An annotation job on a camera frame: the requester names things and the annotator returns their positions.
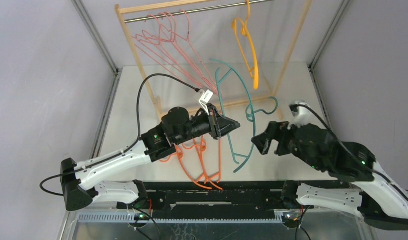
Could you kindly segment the yellow plastic hanger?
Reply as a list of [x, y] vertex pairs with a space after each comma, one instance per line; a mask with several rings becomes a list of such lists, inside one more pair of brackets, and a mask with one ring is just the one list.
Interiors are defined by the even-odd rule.
[[[248, 29], [248, 20], [251, 15], [250, 1], [244, 1], [246, 6], [246, 16], [245, 17], [235, 17], [231, 22], [231, 29], [238, 45], [239, 52], [243, 58], [246, 69], [250, 78], [252, 79], [252, 87], [254, 90], [259, 88], [260, 83], [260, 74], [259, 74], [259, 65], [257, 59], [257, 52], [254, 46], [254, 42], [251, 36], [251, 33]], [[244, 38], [247, 41], [246, 46], [250, 50], [250, 57], [247, 57], [244, 47], [242, 46], [240, 37]]]

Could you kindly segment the teal plastic hanger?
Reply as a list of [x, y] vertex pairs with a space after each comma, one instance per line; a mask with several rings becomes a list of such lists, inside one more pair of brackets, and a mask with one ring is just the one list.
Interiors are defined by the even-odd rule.
[[[246, 93], [246, 98], [244, 100], [245, 103], [241, 103], [241, 102], [232, 103], [229, 106], [230, 107], [235, 107], [235, 106], [246, 105], [246, 108], [244, 110], [244, 114], [245, 114], [246, 120], [249, 123], [252, 123], [252, 136], [255, 137], [256, 136], [256, 114], [257, 113], [263, 113], [263, 114], [265, 114], [267, 116], [274, 114], [279, 108], [279, 102], [278, 102], [277, 98], [274, 97], [274, 96], [263, 96], [262, 97], [263, 101], [266, 101], [266, 100], [274, 101], [273, 110], [266, 111], [266, 110], [264, 110], [262, 108], [256, 109], [254, 107], [254, 103], [256, 103], [257, 100], [253, 100], [253, 98], [251, 97], [250, 91], [248, 90], [248, 87], [246, 86], [244, 78], [241, 76], [241, 74], [232, 65], [230, 65], [229, 63], [226, 63], [224, 61], [217, 60], [217, 59], [214, 59], [214, 58], [210, 58], [209, 60], [212, 61], [212, 62], [218, 63], [218, 64], [222, 64], [225, 67], [228, 67], [228, 71], [222, 77], [220, 77], [220, 75], [219, 75], [220, 74], [220, 68], [219, 67], [216, 69], [215, 74], [214, 74], [215, 75], [215, 82], [216, 82], [216, 89], [217, 89], [217, 93], [219, 94], [218, 98], [219, 98], [220, 108], [222, 110], [222, 115], [225, 116], [225, 109], [228, 107], [228, 104], [223, 102], [224, 100], [223, 100], [223, 97], [221, 96], [221, 85], [222, 85], [222, 83], [224, 81], [226, 81], [226, 79], [229, 77], [229, 75], [231, 73], [234, 73], [236, 75], [236, 77], [238, 78], [238, 80], [240, 81], [242, 87], [244, 88], [244, 91]], [[235, 164], [238, 165], [238, 167], [235, 170], [233, 170], [233, 173], [235, 174], [235, 173], [239, 172], [248, 163], [249, 159], [251, 158], [251, 155], [252, 155], [252, 152], [254, 150], [255, 145], [252, 143], [248, 154], [243, 155], [243, 154], [235, 152], [234, 145], [233, 145], [232, 138], [231, 138], [230, 134], [227, 135], [227, 138], [228, 138], [228, 143], [229, 143], [229, 149], [230, 149], [230, 152], [231, 152], [231, 155], [232, 155], [232, 160], [233, 160], [233, 162]]]

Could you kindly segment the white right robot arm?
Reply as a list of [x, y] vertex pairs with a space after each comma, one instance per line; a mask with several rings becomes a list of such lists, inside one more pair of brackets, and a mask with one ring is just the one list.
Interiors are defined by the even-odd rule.
[[277, 156], [292, 155], [348, 185], [345, 189], [323, 188], [288, 180], [281, 194], [285, 207], [328, 208], [358, 217], [376, 229], [408, 231], [408, 190], [392, 180], [362, 144], [341, 142], [328, 128], [297, 127], [287, 121], [270, 122], [263, 137], [265, 149], [277, 142]]

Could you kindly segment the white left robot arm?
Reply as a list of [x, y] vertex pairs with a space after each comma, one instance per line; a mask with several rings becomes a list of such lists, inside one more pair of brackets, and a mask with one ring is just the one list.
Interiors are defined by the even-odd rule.
[[108, 155], [75, 162], [61, 161], [60, 183], [65, 209], [81, 210], [92, 203], [119, 202], [143, 208], [148, 195], [139, 180], [116, 182], [107, 178], [138, 166], [150, 164], [175, 153], [176, 146], [209, 134], [214, 140], [240, 128], [240, 123], [223, 116], [212, 104], [190, 116], [183, 107], [175, 107], [160, 123], [140, 135], [131, 146]]

